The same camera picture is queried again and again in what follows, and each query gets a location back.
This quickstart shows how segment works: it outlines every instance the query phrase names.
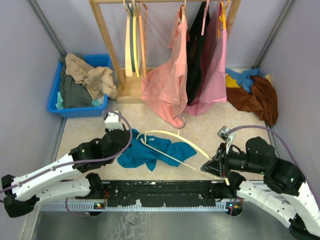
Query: beige tabletop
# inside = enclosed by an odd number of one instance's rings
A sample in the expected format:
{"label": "beige tabletop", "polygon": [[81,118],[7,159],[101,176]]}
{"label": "beige tabletop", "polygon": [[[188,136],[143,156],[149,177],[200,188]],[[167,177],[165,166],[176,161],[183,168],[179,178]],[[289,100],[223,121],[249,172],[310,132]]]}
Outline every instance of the beige tabletop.
{"label": "beige tabletop", "polygon": [[[173,126],[163,121],[145,104],[118,104],[111,100],[109,109],[118,110],[129,121],[132,128],[139,132],[150,130],[164,130],[178,133]],[[234,128],[241,125],[265,126],[264,121],[251,112],[237,111],[229,102],[219,102],[212,106],[210,111],[200,116],[192,116],[183,113],[186,119],[186,126],[181,129],[180,135],[195,143],[209,156],[216,154],[222,140],[217,136],[221,127]],[[68,154],[71,149],[79,144],[89,142],[94,138],[101,138],[105,134],[105,124],[102,117],[69,118],[66,121],[61,144],[58,150],[57,159]],[[164,134],[157,134],[157,137],[171,139],[173,142],[179,140]],[[268,143],[268,133],[262,129],[242,129],[236,132],[233,144],[245,151],[246,141],[250,138],[260,136]],[[200,169],[208,159],[197,153],[185,161],[186,164]],[[124,168],[115,160],[112,164],[101,167],[91,172],[98,173],[102,180],[213,180],[185,165],[178,167],[169,166],[158,160],[154,171],[150,171],[144,164],[137,168]],[[261,180],[262,175],[253,173],[241,173],[247,179]]]}

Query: white wall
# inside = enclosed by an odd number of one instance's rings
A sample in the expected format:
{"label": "white wall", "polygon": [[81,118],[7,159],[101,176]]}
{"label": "white wall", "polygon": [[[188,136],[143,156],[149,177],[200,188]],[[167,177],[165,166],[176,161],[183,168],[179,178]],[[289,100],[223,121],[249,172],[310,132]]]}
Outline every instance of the white wall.
{"label": "white wall", "polygon": [[[277,91],[275,130],[320,199],[320,1],[297,1],[261,63]],[[282,147],[282,155],[290,160]]]}
{"label": "white wall", "polygon": [[[69,53],[106,53],[88,0],[37,0],[59,39]],[[167,42],[176,12],[182,2],[148,3],[147,65],[166,62],[171,54]],[[229,67],[251,67],[267,40],[285,0],[242,0],[228,42]],[[187,2],[191,27],[200,2]],[[215,2],[211,2],[213,11]],[[123,4],[102,4],[104,18],[119,61],[124,65],[126,12]]]}
{"label": "white wall", "polygon": [[[0,177],[32,172],[51,157],[61,118],[46,107],[58,57],[26,0],[0,1]],[[0,239],[18,239],[23,220],[0,205]]]}

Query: magenta garment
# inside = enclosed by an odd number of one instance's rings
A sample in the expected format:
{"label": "magenta garment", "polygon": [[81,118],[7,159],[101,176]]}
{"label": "magenta garment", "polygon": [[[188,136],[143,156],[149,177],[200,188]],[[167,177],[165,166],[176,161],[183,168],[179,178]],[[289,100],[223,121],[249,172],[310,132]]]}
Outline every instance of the magenta garment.
{"label": "magenta garment", "polygon": [[186,113],[198,116],[209,111],[216,102],[226,102],[227,30],[217,38],[217,23],[221,5],[217,4],[209,22],[200,59],[202,82]]}
{"label": "magenta garment", "polygon": [[181,7],[174,20],[167,45],[171,58],[141,79],[141,99],[163,120],[176,128],[184,125],[180,116],[187,105],[187,20],[179,23]]}

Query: laundry basket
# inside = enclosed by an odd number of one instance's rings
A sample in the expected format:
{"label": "laundry basket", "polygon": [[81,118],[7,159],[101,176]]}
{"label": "laundry basket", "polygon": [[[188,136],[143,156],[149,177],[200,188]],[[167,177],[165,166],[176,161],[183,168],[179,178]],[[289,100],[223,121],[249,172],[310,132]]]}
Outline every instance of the laundry basket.
{"label": "laundry basket", "polygon": [[[85,55],[84,60],[90,64],[92,67],[108,67],[112,69],[112,62],[108,54],[96,54],[96,55]],[[62,63],[59,62],[58,68],[55,73],[49,102],[47,109],[50,113],[60,114],[64,118],[85,118],[85,117],[98,117],[102,115],[103,110],[107,109],[108,96],[104,95],[104,101],[101,106],[91,106],[91,107],[77,107],[77,108],[66,108],[57,109],[57,97],[60,91],[60,73],[62,70]]]}

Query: brown cloth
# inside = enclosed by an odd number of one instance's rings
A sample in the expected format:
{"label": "brown cloth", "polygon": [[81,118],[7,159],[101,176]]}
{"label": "brown cloth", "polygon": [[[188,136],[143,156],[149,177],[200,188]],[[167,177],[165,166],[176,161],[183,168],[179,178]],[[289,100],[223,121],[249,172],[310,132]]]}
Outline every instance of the brown cloth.
{"label": "brown cloth", "polygon": [[88,90],[92,99],[97,100],[104,94],[115,99],[118,95],[114,84],[112,70],[106,66],[93,66],[86,63],[74,54],[68,53],[65,57],[66,75],[71,75],[76,84],[82,84]]}
{"label": "brown cloth", "polygon": [[271,83],[260,76],[250,76],[254,83],[251,93],[241,88],[226,88],[226,97],[237,110],[254,112],[262,121],[271,126],[276,124],[278,119],[278,98],[277,92]]}

